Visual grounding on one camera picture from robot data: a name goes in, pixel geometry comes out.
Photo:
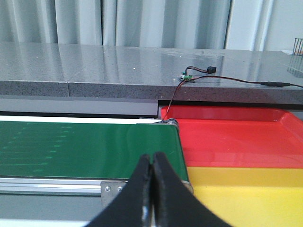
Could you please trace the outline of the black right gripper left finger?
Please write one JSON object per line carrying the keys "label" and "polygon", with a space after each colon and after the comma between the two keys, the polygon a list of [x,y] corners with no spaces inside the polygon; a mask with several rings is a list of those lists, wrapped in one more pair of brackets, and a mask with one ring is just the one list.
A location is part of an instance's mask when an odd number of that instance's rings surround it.
{"label": "black right gripper left finger", "polygon": [[88,223],[89,227],[149,227],[151,225],[150,157],[142,155],[121,192]]}

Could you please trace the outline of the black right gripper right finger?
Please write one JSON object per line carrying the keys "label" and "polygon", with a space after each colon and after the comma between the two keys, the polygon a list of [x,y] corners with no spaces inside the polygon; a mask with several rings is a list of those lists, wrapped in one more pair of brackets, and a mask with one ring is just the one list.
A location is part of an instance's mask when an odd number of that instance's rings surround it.
{"label": "black right gripper right finger", "polygon": [[166,155],[153,156],[155,221],[158,227],[229,227],[182,183]]}

